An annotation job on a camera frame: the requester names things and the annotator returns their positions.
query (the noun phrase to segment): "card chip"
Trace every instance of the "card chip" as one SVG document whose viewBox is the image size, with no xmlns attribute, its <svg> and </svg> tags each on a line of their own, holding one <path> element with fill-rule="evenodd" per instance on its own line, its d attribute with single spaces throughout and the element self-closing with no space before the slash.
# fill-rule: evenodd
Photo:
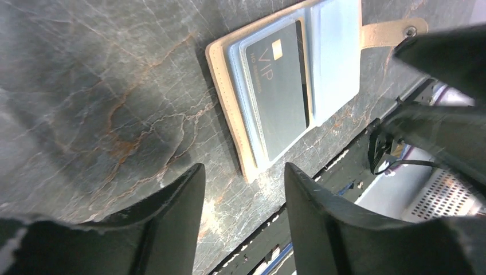
<svg viewBox="0 0 486 275">
<path fill-rule="evenodd" d="M 272 43 L 272 50 L 273 50 L 273 60 L 277 60 L 283 56 L 282 44 L 280 42 L 280 39 Z"/>
</svg>

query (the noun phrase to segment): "black card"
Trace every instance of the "black card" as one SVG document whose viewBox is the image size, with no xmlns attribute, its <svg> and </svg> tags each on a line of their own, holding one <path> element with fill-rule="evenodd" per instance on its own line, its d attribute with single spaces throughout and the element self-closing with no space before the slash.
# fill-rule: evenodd
<svg viewBox="0 0 486 275">
<path fill-rule="evenodd" d="M 269 160 L 308 126 L 307 86 L 300 21 L 246 48 L 261 131 Z"/>
</svg>

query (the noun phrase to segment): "wallet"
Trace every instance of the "wallet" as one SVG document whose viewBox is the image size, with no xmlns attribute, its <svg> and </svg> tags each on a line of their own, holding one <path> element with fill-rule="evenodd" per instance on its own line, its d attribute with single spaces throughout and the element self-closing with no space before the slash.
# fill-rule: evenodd
<svg viewBox="0 0 486 275">
<path fill-rule="evenodd" d="M 421 18 L 362 25 L 361 0 L 306 0 L 206 48 L 243 176 L 254 181 L 359 92 L 365 48 L 428 31 Z"/>
</svg>

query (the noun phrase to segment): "marble surface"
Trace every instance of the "marble surface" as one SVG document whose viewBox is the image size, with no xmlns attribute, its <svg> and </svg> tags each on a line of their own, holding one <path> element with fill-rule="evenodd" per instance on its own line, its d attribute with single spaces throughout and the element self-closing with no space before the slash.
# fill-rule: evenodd
<svg viewBox="0 0 486 275">
<path fill-rule="evenodd" d="M 1 0 L 0 211 L 98 221 L 193 163 L 207 184 L 195 274 L 284 203 L 283 167 L 312 175 L 418 74 L 390 48 L 362 53 L 359 95 L 245 183 L 206 45 L 290 0 Z M 363 0 L 363 22 L 466 24 L 474 1 Z"/>
</svg>

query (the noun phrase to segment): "perforated metal panel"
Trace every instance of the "perforated metal panel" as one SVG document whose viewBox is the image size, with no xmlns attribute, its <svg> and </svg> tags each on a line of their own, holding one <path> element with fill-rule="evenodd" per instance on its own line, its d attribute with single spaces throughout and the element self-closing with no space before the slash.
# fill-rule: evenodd
<svg viewBox="0 0 486 275">
<path fill-rule="evenodd" d="M 402 219 L 423 222 L 442 216 L 475 214 L 479 203 L 471 192 L 452 174 L 437 170 L 403 212 Z"/>
</svg>

